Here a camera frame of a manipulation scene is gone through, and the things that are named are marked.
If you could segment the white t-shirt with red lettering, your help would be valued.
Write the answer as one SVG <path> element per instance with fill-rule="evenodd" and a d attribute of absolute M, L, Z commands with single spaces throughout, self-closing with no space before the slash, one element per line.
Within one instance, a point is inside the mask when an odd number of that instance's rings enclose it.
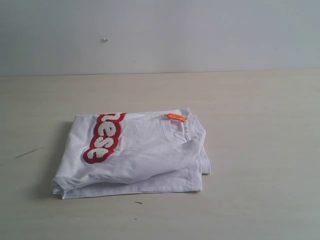
<path fill-rule="evenodd" d="M 189 108 L 77 115 L 52 192 L 63 199 L 199 192 L 211 173 L 205 136 Z"/>

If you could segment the orange neck label loop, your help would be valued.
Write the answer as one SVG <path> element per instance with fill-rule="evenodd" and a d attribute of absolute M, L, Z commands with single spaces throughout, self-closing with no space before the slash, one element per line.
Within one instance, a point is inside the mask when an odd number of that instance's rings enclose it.
<path fill-rule="evenodd" d="M 181 121 L 181 122 L 185 122 L 186 121 L 186 117 L 177 113 L 166 113 L 164 114 L 165 117 L 171 119 L 171 120 L 177 120 L 177 121 Z"/>

